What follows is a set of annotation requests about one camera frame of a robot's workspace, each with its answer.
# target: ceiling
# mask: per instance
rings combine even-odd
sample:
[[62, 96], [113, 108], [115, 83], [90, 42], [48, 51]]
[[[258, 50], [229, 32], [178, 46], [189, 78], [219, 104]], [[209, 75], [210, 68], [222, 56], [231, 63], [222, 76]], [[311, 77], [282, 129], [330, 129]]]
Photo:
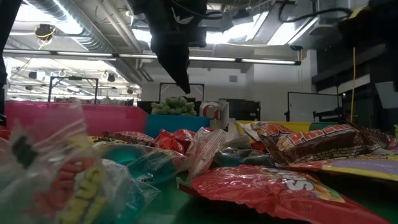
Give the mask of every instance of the ceiling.
[[[34, 2], [36, 0], [25, 0], [26, 2]], [[141, 21], [133, 21], [131, 26], [131, 17], [129, 16], [129, 9], [127, 7], [126, 0], [108, 0], [111, 7], [116, 10], [116, 13], [121, 18], [118, 21], [116, 17], [111, 13], [104, 12], [106, 9], [108, 12], [110, 6], [103, 4], [102, 0], [74, 0], [74, 3], [70, 4], [76, 6], [80, 16], [84, 19], [87, 18], [87, 22], [90, 23], [88, 33], [95, 33], [99, 31], [106, 44], [109, 44], [114, 51], [118, 53], [133, 53], [141, 51], [141, 53], [151, 54], [150, 44], [150, 33], [145, 23]], [[277, 20], [277, 11], [280, 6], [279, 1], [266, 1], [266, 0], [209, 0], [208, 10], [221, 9], [224, 11], [226, 16], [225, 21], [202, 21], [200, 26], [208, 28], [207, 34], [207, 46], [205, 48], [191, 48], [191, 55], [201, 56], [214, 56], [214, 57], [238, 57], [238, 58], [273, 58], [282, 60], [295, 60], [297, 53], [290, 49], [289, 45], [285, 45], [289, 40], [292, 39], [300, 30], [303, 30], [304, 26], [308, 24], [308, 21], [302, 21], [295, 24], [283, 24]], [[253, 18], [252, 23], [235, 26], [227, 31], [225, 29], [228, 23], [231, 23], [231, 18], [235, 16], [238, 9], [248, 9], [250, 16]], [[312, 10], [311, 0], [299, 0], [292, 1], [283, 13], [283, 17], [292, 18], [302, 14], [307, 14]], [[76, 20], [76, 15], [69, 18], [70, 20]], [[51, 24], [56, 27], [57, 33], [47, 45], [43, 45], [41, 40], [38, 40], [34, 35], [34, 30], [40, 24]], [[39, 49], [42, 50], [58, 50], [58, 51], [75, 51], [75, 52], [86, 52], [87, 49], [81, 42], [80, 31], [76, 31], [73, 35], [66, 33], [66, 28], [60, 26], [59, 23], [54, 23], [52, 16], [49, 16], [43, 11], [32, 7], [31, 5], [23, 4], [20, 8], [12, 33], [7, 42], [7, 48], [13, 49]], [[137, 44], [132, 46], [130, 41], [126, 41], [126, 37], [122, 37], [120, 34], [121, 26], [132, 27], [130, 29], [131, 35], [137, 40]], [[307, 29], [300, 38], [298, 38], [294, 44], [306, 43], [307, 46], [316, 44], [317, 39], [312, 38], [308, 43], [308, 32]], [[61, 60], [61, 59], [46, 59], [46, 58], [9, 58], [7, 62], [12, 67], [12, 72], [9, 77], [11, 78], [11, 91], [15, 92], [26, 92], [24, 83], [30, 84], [48, 84], [47, 80], [33, 80], [28, 77], [31, 71], [45, 72], [46, 76], [54, 76], [60, 71], [66, 72], [67, 75], [98, 78], [101, 86], [114, 86], [117, 89], [99, 91], [100, 95], [126, 95], [128, 86], [135, 86], [132, 83], [141, 85], [142, 82], [153, 82], [150, 77], [150, 73], [146, 74], [146, 68], [159, 68], [160, 65], [156, 60], [143, 60], [137, 62], [134, 59], [123, 59], [123, 63], [127, 65], [126, 68], [130, 69], [131, 72], [119, 70], [119, 67], [115, 67], [114, 63], [102, 62], [98, 60]], [[247, 72], [251, 65], [242, 63], [225, 63], [225, 62], [191, 62], [190, 67], [198, 68], [233, 68], [240, 69], [242, 73]], [[114, 83], [108, 83], [106, 80], [106, 74], [109, 72], [115, 73], [116, 81]], [[65, 80], [65, 83], [70, 85], [86, 85], [76, 84], [76, 82]], [[48, 87], [35, 88], [37, 91], [46, 93]], [[62, 94], [65, 88], [56, 88], [54, 93]], [[93, 93], [93, 89], [85, 89], [85, 93]], [[135, 90], [134, 97], [139, 98], [141, 94], [140, 89]]]

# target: black machine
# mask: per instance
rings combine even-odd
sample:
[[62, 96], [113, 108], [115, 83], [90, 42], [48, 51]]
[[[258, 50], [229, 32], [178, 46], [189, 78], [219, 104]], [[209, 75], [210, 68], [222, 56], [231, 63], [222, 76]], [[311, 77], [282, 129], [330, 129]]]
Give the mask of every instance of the black machine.
[[[191, 92], [187, 68], [188, 47], [206, 47], [206, 29], [198, 27], [202, 19], [221, 19], [220, 11], [207, 11], [207, 0], [128, 0], [134, 14], [144, 14], [152, 34], [150, 47], [159, 63], [181, 89]], [[178, 23], [175, 17], [189, 20]]]

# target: brown candy wrapper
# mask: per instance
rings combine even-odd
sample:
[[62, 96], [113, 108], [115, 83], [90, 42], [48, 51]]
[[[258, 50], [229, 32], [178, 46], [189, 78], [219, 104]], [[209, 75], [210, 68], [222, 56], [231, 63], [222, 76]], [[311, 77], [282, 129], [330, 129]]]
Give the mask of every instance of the brown candy wrapper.
[[389, 134], [382, 133], [376, 129], [365, 128], [357, 124], [349, 123], [353, 128], [357, 129], [361, 133], [363, 133], [366, 137], [368, 137], [374, 144], [378, 144], [381, 148], [387, 149], [393, 140]]
[[348, 124], [292, 133], [272, 139], [260, 134], [271, 156], [280, 164], [295, 164], [367, 154], [377, 147], [364, 134]]

